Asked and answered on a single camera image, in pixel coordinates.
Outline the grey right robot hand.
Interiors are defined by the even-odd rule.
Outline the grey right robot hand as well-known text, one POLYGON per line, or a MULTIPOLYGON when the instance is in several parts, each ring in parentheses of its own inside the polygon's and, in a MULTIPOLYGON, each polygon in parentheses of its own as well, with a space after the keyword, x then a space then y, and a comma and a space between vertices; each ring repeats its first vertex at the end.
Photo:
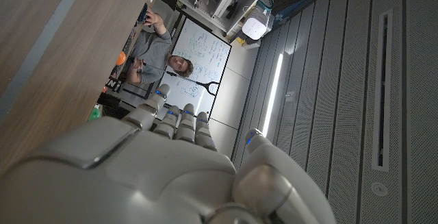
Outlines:
POLYGON ((123 119, 60 136, 1 178, 2 223, 334 223, 318 185, 258 129, 237 169, 204 112, 171 107, 161 85, 123 119))

